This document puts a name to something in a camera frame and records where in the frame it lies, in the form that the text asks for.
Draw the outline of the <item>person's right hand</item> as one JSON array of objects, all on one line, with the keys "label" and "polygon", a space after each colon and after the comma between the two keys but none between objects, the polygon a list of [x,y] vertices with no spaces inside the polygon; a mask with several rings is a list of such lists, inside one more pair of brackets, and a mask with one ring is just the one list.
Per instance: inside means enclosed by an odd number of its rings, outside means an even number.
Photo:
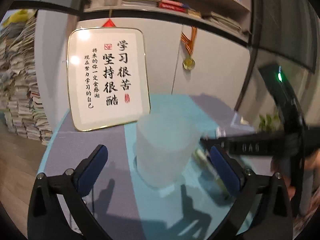
[{"label": "person's right hand", "polygon": [[[287,187],[289,200],[291,200],[295,195],[296,188],[291,186],[290,172],[289,169],[285,167],[285,163],[286,161],[284,160],[277,160],[273,158],[270,170],[271,172],[279,172],[282,175]],[[307,157],[304,161],[304,171],[313,171],[315,169],[319,169],[319,149],[313,152],[313,154]]]}]

